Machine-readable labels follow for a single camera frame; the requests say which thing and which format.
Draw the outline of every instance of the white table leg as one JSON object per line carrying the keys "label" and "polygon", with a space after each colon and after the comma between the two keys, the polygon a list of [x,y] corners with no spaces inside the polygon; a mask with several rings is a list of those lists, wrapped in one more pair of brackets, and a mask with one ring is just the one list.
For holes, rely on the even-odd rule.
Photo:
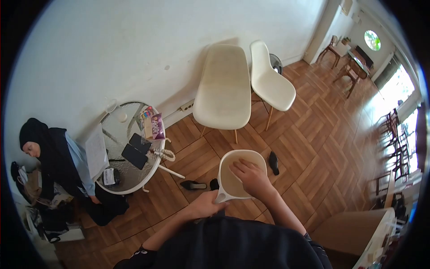
{"label": "white table leg", "polygon": [[182,179],[185,178],[185,176],[183,176],[181,174],[178,174],[177,172],[174,172],[174,171],[170,170],[169,168],[164,167],[163,165],[159,165],[158,167],[161,168],[161,169],[163,169],[164,171],[167,171],[167,172],[171,173],[172,175],[175,175],[175,176],[179,177],[179,178],[182,178]]}

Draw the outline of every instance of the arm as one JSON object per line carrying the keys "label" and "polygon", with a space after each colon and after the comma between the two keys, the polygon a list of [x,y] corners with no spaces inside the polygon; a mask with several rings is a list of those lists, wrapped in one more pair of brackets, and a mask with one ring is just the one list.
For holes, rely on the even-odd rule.
{"label": "arm", "polygon": [[212,216],[224,209],[228,202],[214,204],[218,190],[204,192],[187,207],[179,211],[163,228],[148,238],[142,247],[146,250],[159,250],[165,241],[173,237],[187,222]]}
{"label": "arm", "polygon": [[79,177],[82,182],[82,186],[86,190],[88,196],[91,198],[93,203],[101,204],[100,201],[95,196],[95,183],[91,179],[88,170],[88,164],[86,161],[85,150],[79,146],[73,139],[69,136],[67,132],[64,133],[69,148],[70,156],[72,157],[73,164],[78,171]]}
{"label": "arm", "polygon": [[302,235],[306,234],[302,223],[272,186],[262,169],[256,164],[240,159],[240,162],[230,165],[230,170],[243,182],[245,191],[268,208],[277,225],[296,230]]}

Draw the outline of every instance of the document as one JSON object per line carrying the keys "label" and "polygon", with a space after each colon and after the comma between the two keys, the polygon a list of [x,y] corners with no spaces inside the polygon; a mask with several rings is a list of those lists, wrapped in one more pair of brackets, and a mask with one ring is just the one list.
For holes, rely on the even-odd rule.
{"label": "document", "polygon": [[85,152],[89,175],[93,181],[96,181],[103,170],[109,167],[101,124],[97,126],[85,142]]}

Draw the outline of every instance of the black phone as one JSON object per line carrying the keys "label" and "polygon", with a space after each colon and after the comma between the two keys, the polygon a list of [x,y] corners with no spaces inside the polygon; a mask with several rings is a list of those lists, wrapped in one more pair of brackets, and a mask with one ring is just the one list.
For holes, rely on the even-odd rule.
{"label": "black phone", "polygon": [[148,161],[145,153],[140,152],[130,144],[126,145],[121,155],[140,170],[143,169],[143,166]]}
{"label": "black phone", "polygon": [[131,137],[129,144],[135,147],[137,150],[142,152],[143,154],[146,154],[149,150],[149,148],[152,146],[152,143],[149,142],[146,139],[143,139],[146,141],[144,144],[142,144],[142,137],[136,133],[133,134]]}

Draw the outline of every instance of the window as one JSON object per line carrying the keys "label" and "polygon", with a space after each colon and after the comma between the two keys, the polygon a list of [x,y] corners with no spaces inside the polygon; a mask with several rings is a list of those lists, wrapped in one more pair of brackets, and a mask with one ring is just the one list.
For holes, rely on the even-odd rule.
{"label": "window", "polygon": [[372,50],[380,50],[381,49],[381,41],[379,37],[375,34],[374,31],[367,30],[364,33],[364,41]]}

